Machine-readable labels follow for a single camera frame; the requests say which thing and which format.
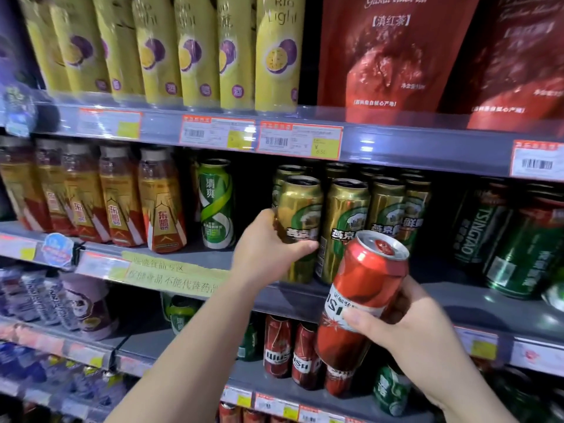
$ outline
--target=purple circle logo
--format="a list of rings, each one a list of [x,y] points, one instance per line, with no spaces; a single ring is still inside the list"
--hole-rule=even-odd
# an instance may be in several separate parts
[[[207,83],[204,83],[200,86],[200,93],[204,96],[211,96],[211,90],[212,87]]]
[[[96,80],[96,87],[102,92],[108,91],[108,83],[106,83],[105,80],[101,80],[101,79]]]
[[[237,99],[241,99],[245,94],[245,90],[243,89],[243,86],[235,84],[233,89],[231,89],[231,93],[233,93],[233,96]]]
[[[169,95],[176,95],[177,94],[177,87],[174,83],[167,83],[165,84],[166,93]]]

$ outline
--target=red can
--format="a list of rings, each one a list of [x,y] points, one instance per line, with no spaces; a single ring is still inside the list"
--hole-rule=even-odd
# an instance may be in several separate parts
[[[241,408],[220,402],[219,423],[241,423]]]
[[[343,393],[349,391],[353,376],[354,370],[339,371],[327,366],[325,389],[334,397],[340,397]]]
[[[342,317],[356,307],[380,317],[409,272],[409,251],[396,239],[369,230],[359,231],[346,245],[343,259],[319,323],[315,351],[328,367],[356,370],[370,341]]]
[[[275,377],[284,377],[290,368],[292,343],[290,321],[268,315],[264,330],[264,369]]]
[[[266,423],[266,414],[253,409],[243,409],[243,423]]]
[[[292,379],[304,389],[315,389],[321,359],[315,353],[315,333],[317,326],[302,322],[298,325],[294,344]]]

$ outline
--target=barcode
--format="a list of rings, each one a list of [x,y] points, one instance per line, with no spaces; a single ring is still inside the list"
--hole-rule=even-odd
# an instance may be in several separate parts
[[[196,130],[196,129],[190,129],[188,131],[188,136],[192,136],[192,137],[197,137],[197,138],[203,138],[204,137],[204,132],[203,130]]]
[[[509,282],[515,268],[515,264],[497,256],[494,258],[492,265],[488,270],[487,278],[500,286],[505,286],[507,285],[507,282]]]
[[[550,170],[552,169],[552,162],[549,160],[523,159],[523,167]]]
[[[276,138],[274,136],[267,136],[264,138],[266,145],[275,145],[276,147],[287,147],[288,138]]]

